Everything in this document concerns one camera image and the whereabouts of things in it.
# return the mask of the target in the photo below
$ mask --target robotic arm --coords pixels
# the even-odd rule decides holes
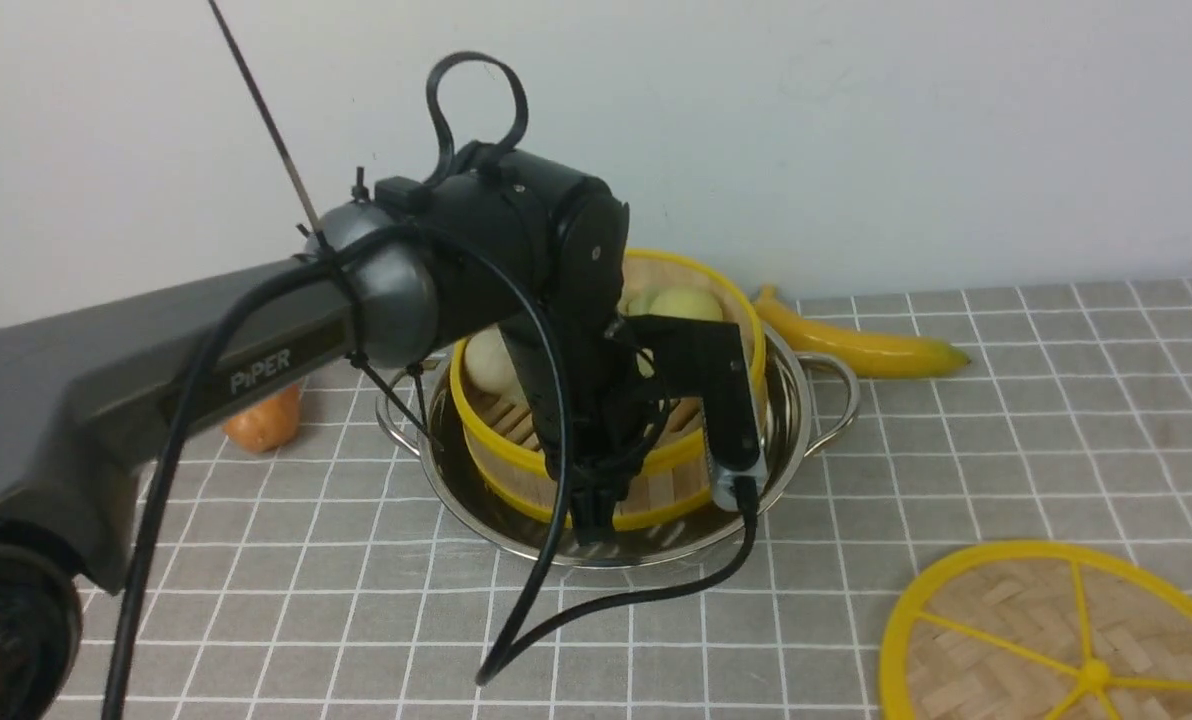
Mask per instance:
[[[619,315],[627,205],[598,178],[515,149],[524,98],[508,72],[517,126],[454,154],[433,70],[437,173],[384,179],[371,197],[358,170],[352,200],[319,218],[303,256],[0,329],[0,716],[42,715],[64,683],[80,638],[76,575],[129,591],[135,478],[175,441],[188,391],[191,434],[354,350],[405,366],[497,323],[558,479],[569,437],[575,477],[560,507],[579,542],[613,533],[670,397],[704,402],[719,505],[738,508],[738,478],[764,484],[737,325]],[[259,108],[268,119],[261,99]],[[304,272],[327,247],[341,274]],[[236,304],[294,277],[303,281],[253,308],[186,387]],[[523,310],[522,288],[555,342]],[[641,350],[654,353],[652,379],[637,368]]]

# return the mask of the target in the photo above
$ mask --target gray checkered mat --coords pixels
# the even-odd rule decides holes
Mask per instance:
[[[309,379],[300,436],[275,460],[217,432],[195,439],[126,716],[873,720],[889,610],[954,548],[1087,544],[1192,596],[1192,281],[801,310],[952,340],[975,364],[939,381],[867,381],[857,423],[805,463],[730,583],[582,620],[483,689],[472,676],[528,564],[442,509],[375,428],[375,391],[354,370]],[[839,386],[812,387],[832,418]],[[710,569],[558,569],[533,621]],[[116,609],[85,594],[83,651],[51,719],[98,716]]]

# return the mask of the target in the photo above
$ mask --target black loop handle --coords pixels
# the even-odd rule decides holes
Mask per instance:
[[[440,184],[454,170],[454,134],[449,130],[449,123],[445,119],[445,113],[440,108],[440,99],[436,97],[436,91],[440,91],[440,81],[445,77],[445,73],[448,73],[454,66],[468,63],[468,61],[473,60],[503,70],[503,74],[508,77],[508,83],[513,87],[513,100],[515,101],[513,128],[508,129],[508,134],[503,136],[503,139],[495,143],[489,161],[492,163],[492,161],[515,150],[517,143],[524,137],[526,128],[529,126],[529,104],[524,97],[524,86],[520,85],[520,77],[517,77],[513,68],[509,68],[505,63],[501,63],[496,58],[491,58],[491,56],[484,52],[474,50],[462,50],[446,55],[445,58],[441,58],[432,68],[432,73],[427,74],[427,111],[432,113],[432,125],[436,129],[436,147],[440,150],[440,156],[436,160],[436,169],[432,170],[432,175],[423,181],[426,186]]]

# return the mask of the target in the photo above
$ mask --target banana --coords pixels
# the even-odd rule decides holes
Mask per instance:
[[[760,286],[752,306],[793,350],[825,352],[838,356],[858,377],[940,377],[956,373],[970,364],[970,356],[942,340],[858,333],[802,318],[796,310],[776,299],[771,284]]]

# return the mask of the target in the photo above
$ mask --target antenna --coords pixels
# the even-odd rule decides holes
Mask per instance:
[[[257,105],[257,113],[263,117],[267,135],[272,137],[273,143],[277,143],[277,154],[280,154],[281,163],[285,163],[285,172],[288,173],[290,181],[294,184],[294,192],[298,193],[298,201],[302,201],[304,213],[308,213],[308,222],[312,224],[312,232],[316,234],[317,241],[323,247],[325,246],[325,232],[321,229],[319,215],[316,213],[316,207],[312,207],[312,199],[308,195],[308,187],[303,186],[303,178],[299,176],[298,169],[294,168],[294,160],[288,155],[288,148],[285,147],[285,141],[281,138],[279,129],[277,129],[277,120],[272,119],[272,113],[267,110],[267,101],[263,100],[262,92],[257,91],[257,83],[254,82],[254,76],[249,73],[249,64],[246,63],[244,55],[240,54],[236,38],[231,36],[231,29],[226,26],[226,20],[222,18],[222,10],[218,10],[217,1],[209,0],[209,8],[213,11],[213,17],[218,20],[218,29],[222,31],[222,37],[225,38],[232,58],[236,60],[236,67],[240,68],[241,76],[246,79],[246,86],[249,87],[249,97],[253,97],[254,105]]]

